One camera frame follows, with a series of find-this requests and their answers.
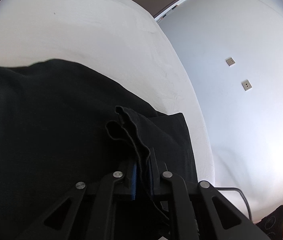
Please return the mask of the white wall socket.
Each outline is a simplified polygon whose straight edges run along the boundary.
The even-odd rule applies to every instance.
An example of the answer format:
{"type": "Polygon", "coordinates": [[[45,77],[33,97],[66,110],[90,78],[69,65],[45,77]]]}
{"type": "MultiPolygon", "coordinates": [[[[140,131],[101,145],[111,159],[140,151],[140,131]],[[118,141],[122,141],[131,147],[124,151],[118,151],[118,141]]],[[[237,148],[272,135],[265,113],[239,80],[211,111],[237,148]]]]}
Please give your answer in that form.
{"type": "Polygon", "coordinates": [[[236,63],[232,57],[227,58],[225,61],[229,67],[231,67],[232,65],[236,63]]]}
{"type": "Polygon", "coordinates": [[[252,89],[252,85],[249,82],[249,80],[244,80],[241,82],[242,87],[244,88],[245,91],[248,91],[250,89],[252,89]]]}

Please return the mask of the lower white wall socket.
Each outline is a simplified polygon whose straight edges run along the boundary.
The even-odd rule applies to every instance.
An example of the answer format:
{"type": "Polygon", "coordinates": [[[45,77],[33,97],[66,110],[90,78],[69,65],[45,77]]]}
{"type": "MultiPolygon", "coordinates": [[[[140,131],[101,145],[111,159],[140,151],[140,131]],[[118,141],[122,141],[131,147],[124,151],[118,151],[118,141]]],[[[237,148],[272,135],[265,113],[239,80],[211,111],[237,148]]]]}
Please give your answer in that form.
{"type": "Polygon", "coordinates": [[[249,82],[249,80],[244,80],[241,82],[242,87],[244,88],[245,91],[248,91],[250,89],[252,89],[252,85],[249,82]]]}

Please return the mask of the upper white wall socket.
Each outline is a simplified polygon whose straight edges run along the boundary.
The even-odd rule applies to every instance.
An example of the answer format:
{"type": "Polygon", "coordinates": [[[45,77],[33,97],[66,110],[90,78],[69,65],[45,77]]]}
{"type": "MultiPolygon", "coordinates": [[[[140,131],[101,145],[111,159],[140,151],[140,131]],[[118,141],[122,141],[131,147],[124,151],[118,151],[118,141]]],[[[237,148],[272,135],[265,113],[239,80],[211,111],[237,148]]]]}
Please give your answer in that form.
{"type": "Polygon", "coordinates": [[[232,65],[236,63],[232,57],[227,58],[225,61],[229,67],[231,67],[232,65]]]}

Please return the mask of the white bed mattress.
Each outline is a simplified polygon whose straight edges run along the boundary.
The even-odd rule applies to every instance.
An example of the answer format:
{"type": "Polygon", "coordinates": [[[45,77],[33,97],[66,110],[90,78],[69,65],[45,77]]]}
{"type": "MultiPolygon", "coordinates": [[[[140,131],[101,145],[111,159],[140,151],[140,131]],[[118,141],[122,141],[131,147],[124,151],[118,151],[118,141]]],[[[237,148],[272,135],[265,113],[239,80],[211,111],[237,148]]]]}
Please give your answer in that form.
{"type": "Polygon", "coordinates": [[[154,18],[131,0],[1,0],[0,66],[48,59],[85,65],[166,113],[183,113],[199,180],[215,181],[191,81],[154,18]]]}

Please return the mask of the black denim pants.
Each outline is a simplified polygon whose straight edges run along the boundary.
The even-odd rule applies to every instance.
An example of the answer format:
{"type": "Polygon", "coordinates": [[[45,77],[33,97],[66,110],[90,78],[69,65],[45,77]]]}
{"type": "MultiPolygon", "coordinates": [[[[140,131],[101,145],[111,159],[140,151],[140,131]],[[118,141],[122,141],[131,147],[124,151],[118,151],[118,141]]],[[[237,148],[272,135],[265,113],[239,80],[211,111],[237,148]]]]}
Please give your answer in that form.
{"type": "Polygon", "coordinates": [[[94,239],[97,192],[115,171],[136,197],[115,205],[115,239],[159,239],[168,216],[150,197],[151,155],[197,180],[184,115],[166,115],[75,62],[0,67],[0,239],[94,239]]]}

